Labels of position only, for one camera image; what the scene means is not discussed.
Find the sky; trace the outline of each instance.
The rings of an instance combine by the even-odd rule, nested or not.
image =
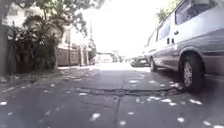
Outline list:
[[[140,54],[158,24],[155,13],[168,2],[169,0],[111,0],[100,10],[91,10],[97,50],[118,50],[125,56]]]

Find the house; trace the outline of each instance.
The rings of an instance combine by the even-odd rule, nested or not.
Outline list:
[[[14,3],[11,4],[8,15],[3,19],[2,23],[7,26],[12,26],[13,24],[17,27],[21,27],[25,19],[29,15],[43,15],[42,11],[38,7],[30,7],[22,9]]]

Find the distant car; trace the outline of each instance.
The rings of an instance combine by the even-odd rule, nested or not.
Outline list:
[[[147,67],[147,66],[149,66],[147,57],[139,56],[139,57],[133,58],[131,60],[131,66],[132,67]]]
[[[224,1],[183,0],[152,34],[148,61],[180,73],[184,87],[198,92],[204,74],[224,74]]]

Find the hubcap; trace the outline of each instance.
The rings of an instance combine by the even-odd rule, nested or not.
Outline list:
[[[189,62],[186,62],[184,66],[184,83],[187,87],[192,84],[192,67]]]

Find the parked car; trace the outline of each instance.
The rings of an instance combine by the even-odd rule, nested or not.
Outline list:
[[[147,66],[149,66],[146,56],[138,56],[138,57],[132,58],[132,60],[130,61],[130,64],[132,67],[147,67]]]
[[[150,37],[151,70],[178,71],[190,92],[201,90],[205,74],[223,75],[223,18],[223,0],[182,1]]]

